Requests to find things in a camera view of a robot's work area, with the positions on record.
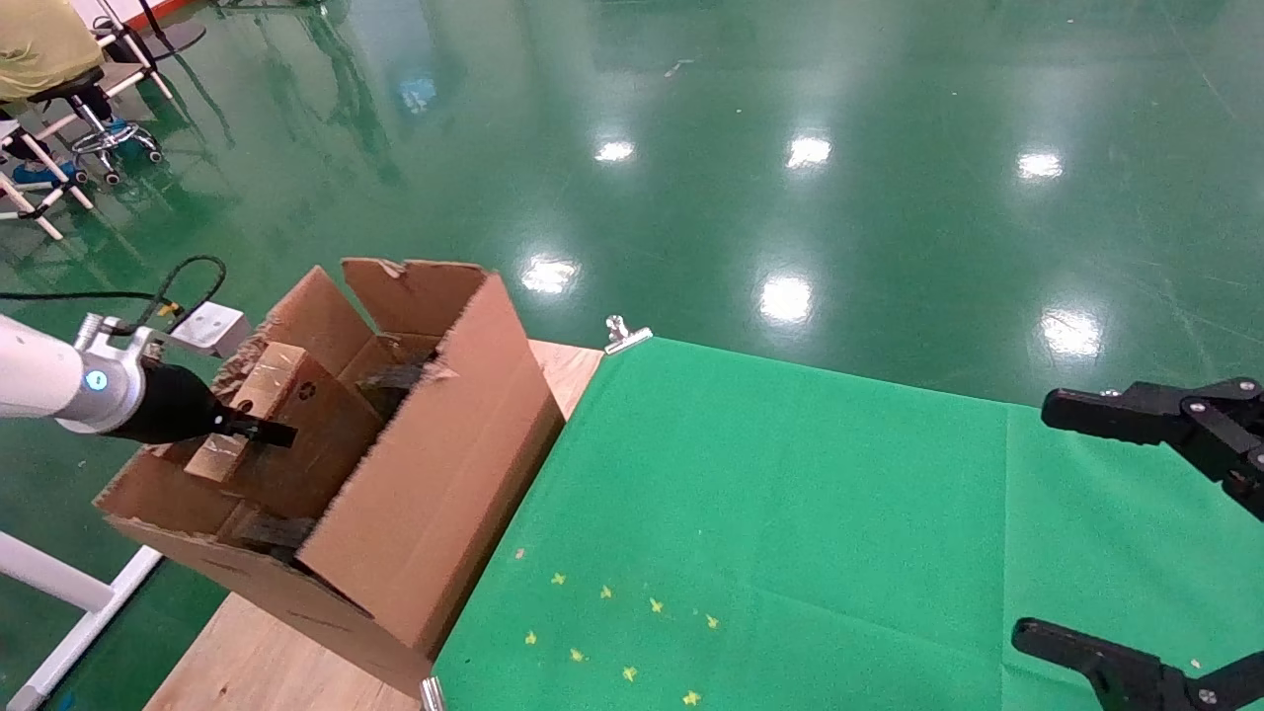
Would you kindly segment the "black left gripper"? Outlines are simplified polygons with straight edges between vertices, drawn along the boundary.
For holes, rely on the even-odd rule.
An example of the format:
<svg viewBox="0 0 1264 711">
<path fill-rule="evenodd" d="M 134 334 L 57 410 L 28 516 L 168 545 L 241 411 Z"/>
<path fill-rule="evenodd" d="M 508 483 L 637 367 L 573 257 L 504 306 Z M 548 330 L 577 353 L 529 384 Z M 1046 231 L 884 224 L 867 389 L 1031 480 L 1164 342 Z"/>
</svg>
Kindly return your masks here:
<svg viewBox="0 0 1264 711">
<path fill-rule="evenodd" d="M 138 407 L 126 423 L 104 431 L 104 436 L 157 445 L 222 434 L 270 447 L 295 445 L 297 428 L 231 411 L 192 369 L 144 363 L 142 374 L 144 388 Z"/>
</svg>

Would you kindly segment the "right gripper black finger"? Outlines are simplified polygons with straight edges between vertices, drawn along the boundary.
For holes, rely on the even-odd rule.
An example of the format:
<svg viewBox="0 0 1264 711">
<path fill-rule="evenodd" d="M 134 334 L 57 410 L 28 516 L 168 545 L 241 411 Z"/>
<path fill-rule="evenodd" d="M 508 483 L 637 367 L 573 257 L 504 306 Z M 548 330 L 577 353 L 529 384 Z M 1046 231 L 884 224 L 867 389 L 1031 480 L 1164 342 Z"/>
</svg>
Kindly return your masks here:
<svg viewBox="0 0 1264 711">
<path fill-rule="evenodd" d="M 1188 676 L 1150 653 L 1039 617 L 1020 617 L 1011 643 L 1025 657 L 1083 676 L 1102 710 L 1243 710 L 1263 697 L 1261 652 Z"/>
<path fill-rule="evenodd" d="M 1263 517 L 1263 386 L 1240 377 L 1197 388 L 1138 381 L 1122 391 L 1053 390 L 1040 417 L 1138 445 L 1168 445 L 1224 493 Z"/>
</svg>

